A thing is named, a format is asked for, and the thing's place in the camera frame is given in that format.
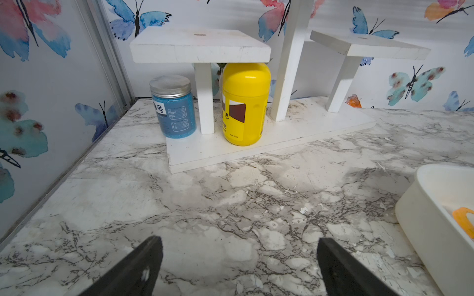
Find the yellow bottle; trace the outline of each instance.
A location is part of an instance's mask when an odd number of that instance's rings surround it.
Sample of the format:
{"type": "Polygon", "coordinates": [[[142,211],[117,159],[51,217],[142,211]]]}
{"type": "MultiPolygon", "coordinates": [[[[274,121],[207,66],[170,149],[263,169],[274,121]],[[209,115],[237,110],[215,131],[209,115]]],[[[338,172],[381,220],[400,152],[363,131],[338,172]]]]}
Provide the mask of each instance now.
{"type": "Polygon", "coordinates": [[[238,146],[249,146],[262,136],[270,70],[264,63],[229,63],[222,74],[222,131],[238,146]]]}

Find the blue butterfly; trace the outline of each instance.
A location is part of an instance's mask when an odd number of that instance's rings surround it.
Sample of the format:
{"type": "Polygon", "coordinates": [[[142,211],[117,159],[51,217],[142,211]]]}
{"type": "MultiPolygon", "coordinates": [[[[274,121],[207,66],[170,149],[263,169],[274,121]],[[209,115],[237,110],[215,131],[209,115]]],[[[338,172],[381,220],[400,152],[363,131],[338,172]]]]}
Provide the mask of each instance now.
{"type": "Polygon", "coordinates": [[[115,111],[115,107],[112,105],[105,112],[105,101],[104,107],[99,103],[102,112],[97,110],[96,108],[92,108],[91,106],[83,105],[83,104],[76,104],[74,108],[76,112],[81,115],[86,125],[93,125],[95,126],[95,134],[92,137],[92,141],[94,142],[112,123],[114,123],[118,118],[118,114],[115,111]]]}
{"type": "Polygon", "coordinates": [[[474,54],[474,36],[469,40],[469,44],[466,46],[464,53],[466,54],[465,57],[474,54]]]}
{"type": "Polygon", "coordinates": [[[110,22],[110,27],[114,32],[114,36],[118,39],[126,40],[132,35],[135,29],[135,37],[138,36],[146,27],[155,26],[161,27],[165,22],[169,22],[170,13],[161,11],[149,11],[140,15],[143,1],[138,7],[137,0],[135,0],[136,13],[128,7],[123,0],[106,0],[108,4],[114,7],[115,12],[120,18],[110,22]]]}
{"type": "MultiPolygon", "coordinates": [[[[356,34],[372,34],[372,35],[387,38],[387,39],[393,39],[393,37],[395,37],[395,35],[399,34],[399,32],[393,31],[393,30],[382,30],[382,31],[374,32],[374,30],[377,29],[377,27],[380,26],[380,24],[385,21],[385,19],[384,19],[379,24],[377,24],[378,21],[379,21],[378,18],[375,22],[375,25],[372,27],[372,30],[370,30],[370,32],[369,32],[369,28],[367,26],[367,20],[365,19],[365,15],[362,12],[362,9],[360,9],[359,7],[354,6],[352,8],[352,13],[354,14],[354,18],[352,19],[352,24],[354,24],[354,26],[355,26],[352,29],[352,31],[356,34]]],[[[361,66],[370,65],[370,62],[373,59],[374,58],[372,58],[372,57],[365,57],[365,58],[362,59],[362,62],[360,63],[360,65],[361,66]]]]}
{"type": "Polygon", "coordinates": [[[276,87],[276,79],[272,79],[272,81],[270,81],[270,92],[268,96],[273,98],[273,96],[275,95],[275,87],[276,87]]]}
{"type": "Polygon", "coordinates": [[[445,67],[437,67],[417,76],[421,67],[417,72],[415,72],[415,67],[413,67],[413,78],[411,80],[408,74],[403,72],[396,72],[388,77],[388,82],[392,86],[387,92],[389,106],[398,103],[403,96],[405,96],[406,99],[408,95],[411,95],[412,100],[418,102],[424,98],[433,87],[430,81],[437,79],[446,70],[445,67]]]}
{"type": "Polygon", "coordinates": [[[474,107],[462,108],[467,103],[466,100],[464,100],[463,103],[459,105],[459,96],[457,95],[457,91],[452,91],[447,97],[447,101],[446,103],[444,103],[443,107],[446,111],[473,112],[474,107]]]}

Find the blue jar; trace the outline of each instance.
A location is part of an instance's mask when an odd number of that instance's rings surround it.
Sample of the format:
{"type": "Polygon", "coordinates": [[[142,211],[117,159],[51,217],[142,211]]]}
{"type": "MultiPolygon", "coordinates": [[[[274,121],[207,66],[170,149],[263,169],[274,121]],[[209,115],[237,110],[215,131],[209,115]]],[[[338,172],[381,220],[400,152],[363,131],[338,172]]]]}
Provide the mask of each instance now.
{"type": "Polygon", "coordinates": [[[156,116],[163,134],[184,138],[196,130],[191,82],[184,76],[165,75],[150,81],[156,116]]]}

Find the orange butterfly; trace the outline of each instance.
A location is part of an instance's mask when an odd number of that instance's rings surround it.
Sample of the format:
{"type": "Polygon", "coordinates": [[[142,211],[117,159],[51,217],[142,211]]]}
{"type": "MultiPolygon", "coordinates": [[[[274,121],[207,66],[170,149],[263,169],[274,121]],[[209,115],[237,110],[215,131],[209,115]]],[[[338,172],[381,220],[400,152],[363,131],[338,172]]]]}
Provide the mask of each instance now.
{"type": "Polygon", "coordinates": [[[465,0],[438,0],[438,2],[431,3],[426,8],[425,18],[429,20],[439,19],[436,22],[439,23],[442,19],[461,11],[468,15],[465,10],[474,5],[461,7],[464,2],[465,0]]]}

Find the marble pattern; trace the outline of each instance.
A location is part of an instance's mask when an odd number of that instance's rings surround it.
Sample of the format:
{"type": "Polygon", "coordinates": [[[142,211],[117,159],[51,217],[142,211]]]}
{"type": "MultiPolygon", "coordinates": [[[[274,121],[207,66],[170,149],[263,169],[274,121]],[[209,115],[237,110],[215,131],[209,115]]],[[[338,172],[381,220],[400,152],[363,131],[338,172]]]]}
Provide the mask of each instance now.
{"type": "Polygon", "coordinates": [[[426,163],[473,166],[474,117],[365,109],[361,132],[171,175],[139,100],[0,252],[0,294],[76,295],[155,234],[155,295],[326,295],[334,237],[400,295],[441,295],[394,214],[426,163]]]}

